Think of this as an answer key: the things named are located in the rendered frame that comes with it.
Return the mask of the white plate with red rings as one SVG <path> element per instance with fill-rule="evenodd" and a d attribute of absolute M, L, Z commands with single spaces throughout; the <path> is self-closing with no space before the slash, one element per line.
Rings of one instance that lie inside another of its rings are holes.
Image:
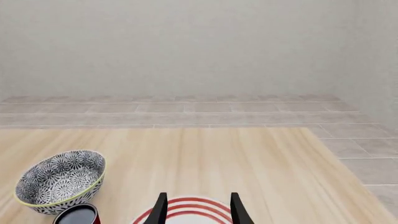
<path fill-rule="evenodd" d="M 167 199 L 164 224 L 233 224 L 229 206 L 220 201 L 191 195 L 169 198 L 164 192 L 159 197 Z"/>

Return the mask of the black white patterned bowl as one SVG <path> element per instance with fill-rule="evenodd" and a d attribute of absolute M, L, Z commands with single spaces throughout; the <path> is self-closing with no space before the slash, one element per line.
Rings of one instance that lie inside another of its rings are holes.
<path fill-rule="evenodd" d="M 89 150 L 61 152 L 40 161 L 18 180 L 14 195 L 22 205 L 44 215 L 89 203 L 101 188 L 106 171 L 102 154 Z"/>

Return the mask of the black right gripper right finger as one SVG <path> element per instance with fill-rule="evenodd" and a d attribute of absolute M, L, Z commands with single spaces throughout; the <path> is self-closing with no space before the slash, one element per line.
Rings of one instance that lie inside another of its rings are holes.
<path fill-rule="evenodd" d="M 254 224 L 237 192 L 231 193 L 230 210 L 233 224 Z"/>

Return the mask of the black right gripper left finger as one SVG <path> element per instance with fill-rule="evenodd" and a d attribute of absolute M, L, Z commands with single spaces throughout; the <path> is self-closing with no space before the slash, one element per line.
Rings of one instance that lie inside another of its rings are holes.
<path fill-rule="evenodd" d="M 146 224 L 165 224 L 168 210 L 167 193 L 162 192 L 159 194 L 158 199 L 153 206 L 149 216 L 147 217 Z"/>

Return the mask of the red tin with dark lid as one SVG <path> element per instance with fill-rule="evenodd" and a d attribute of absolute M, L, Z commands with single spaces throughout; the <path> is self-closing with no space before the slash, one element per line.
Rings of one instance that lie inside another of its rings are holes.
<path fill-rule="evenodd" d="M 101 224 L 101 221 L 97 208 L 84 203 L 64 210 L 52 224 Z"/>

